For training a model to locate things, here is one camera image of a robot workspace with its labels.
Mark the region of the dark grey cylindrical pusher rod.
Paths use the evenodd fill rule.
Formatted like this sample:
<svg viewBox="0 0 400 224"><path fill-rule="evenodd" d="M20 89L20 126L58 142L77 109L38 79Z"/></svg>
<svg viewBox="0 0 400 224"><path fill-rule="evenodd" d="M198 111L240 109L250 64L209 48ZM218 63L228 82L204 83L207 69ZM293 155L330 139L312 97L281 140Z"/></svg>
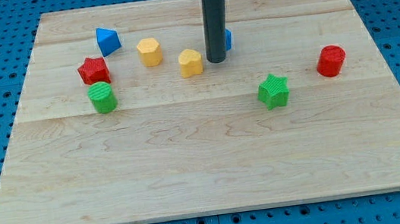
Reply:
<svg viewBox="0 0 400 224"><path fill-rule="evenodd" d="M227 56L225 0L202 0L201 6L207 61L221 63Z"/></svg>

